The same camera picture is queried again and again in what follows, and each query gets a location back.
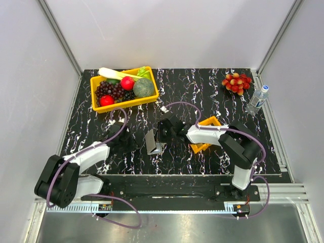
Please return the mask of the small yellow card bin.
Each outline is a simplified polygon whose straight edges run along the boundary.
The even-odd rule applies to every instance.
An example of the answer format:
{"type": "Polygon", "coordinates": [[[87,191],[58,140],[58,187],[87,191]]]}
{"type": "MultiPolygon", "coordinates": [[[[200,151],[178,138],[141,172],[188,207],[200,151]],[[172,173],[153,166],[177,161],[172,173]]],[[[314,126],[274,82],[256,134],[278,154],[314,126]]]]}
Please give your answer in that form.
{"type": "MultiPolygon", "coordinates": [[[[202,126],[221,126],[220,122],[215,116],[211,116],[203,121],[200,121],[198,124],[202,126]]],[[[190,147],[195,154],[199,153],[200,151],[207,150],[210,146],[211,144],[208,143],[190,144],[190,147]]]]}

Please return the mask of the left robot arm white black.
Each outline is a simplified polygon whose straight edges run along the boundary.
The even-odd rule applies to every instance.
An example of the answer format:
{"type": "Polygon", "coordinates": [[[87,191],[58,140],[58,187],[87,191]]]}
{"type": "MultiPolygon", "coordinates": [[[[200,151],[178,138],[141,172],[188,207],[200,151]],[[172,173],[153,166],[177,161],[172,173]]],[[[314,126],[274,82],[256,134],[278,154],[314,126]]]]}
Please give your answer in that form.
{"type": "Polygon", "coordinates": [[[81,173],[110,155],[129,153],[138,149],[138,144],[129,128],[121,122],[114,123],[102,140],[63,157],[49,157],[35,185],[35,195],[48,200],[50,206],[67,207],[74,199],[93,194],[104,200],[110,193],[109,180],[99,175],[82,177],[81,173]]]}

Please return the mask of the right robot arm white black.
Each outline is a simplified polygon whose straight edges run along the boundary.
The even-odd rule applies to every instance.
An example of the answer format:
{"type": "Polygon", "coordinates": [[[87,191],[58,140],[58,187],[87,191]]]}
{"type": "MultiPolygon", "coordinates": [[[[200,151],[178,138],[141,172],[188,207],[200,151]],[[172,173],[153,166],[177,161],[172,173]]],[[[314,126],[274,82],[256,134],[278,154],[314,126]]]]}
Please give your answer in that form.
{"type": "Polygon", "coordinates": [[[241,123],[223,126],[204,126],[198,123],[191,125],[180,121],[170,111],[158,122],[154,138],[159,143],[177,140],[185,144],[222,147],[234,165],[230,194],[236,200],[242,200],[248,195],[254,167],[260,162],[259,154],[266,155],[261,142],[241,123]]]}

